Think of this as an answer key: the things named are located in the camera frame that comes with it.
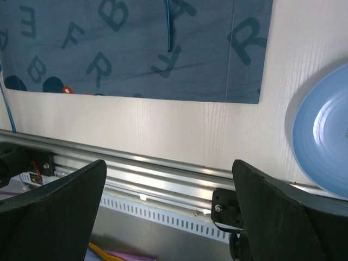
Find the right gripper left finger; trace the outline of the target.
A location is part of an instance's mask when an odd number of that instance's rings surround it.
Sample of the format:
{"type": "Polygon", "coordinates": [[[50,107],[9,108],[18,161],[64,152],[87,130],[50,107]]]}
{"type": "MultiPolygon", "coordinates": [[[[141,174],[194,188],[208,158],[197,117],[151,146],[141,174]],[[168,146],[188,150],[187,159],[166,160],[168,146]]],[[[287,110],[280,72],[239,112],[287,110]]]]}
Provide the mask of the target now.
{"type": "Polygon", "coordinates": [[[104,160],[1,201],[1,260],[84,260],[107,175],[104,160]]]}

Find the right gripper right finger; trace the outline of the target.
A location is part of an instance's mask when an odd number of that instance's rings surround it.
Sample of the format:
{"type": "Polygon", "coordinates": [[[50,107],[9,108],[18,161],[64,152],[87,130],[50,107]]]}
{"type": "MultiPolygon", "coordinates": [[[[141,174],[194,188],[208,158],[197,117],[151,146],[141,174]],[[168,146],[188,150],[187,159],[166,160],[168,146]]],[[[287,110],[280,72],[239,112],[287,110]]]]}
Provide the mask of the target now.
{"type": "Polygon", "coordinates": [[[254,260],[347,260],[347,202],[305,192],[240,159],[232,174],[254,260]]]}

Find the blue lettered cloth placemat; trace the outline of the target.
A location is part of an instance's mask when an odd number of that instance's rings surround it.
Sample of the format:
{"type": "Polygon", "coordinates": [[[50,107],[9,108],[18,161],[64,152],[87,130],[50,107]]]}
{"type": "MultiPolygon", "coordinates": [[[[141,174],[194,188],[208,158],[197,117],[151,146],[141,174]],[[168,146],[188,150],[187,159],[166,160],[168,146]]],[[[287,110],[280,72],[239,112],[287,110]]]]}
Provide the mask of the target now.
{"type": "Polygon", "coordinates": [[[257,104],[272,1],[1,1],[6,88],[257,104]]]}

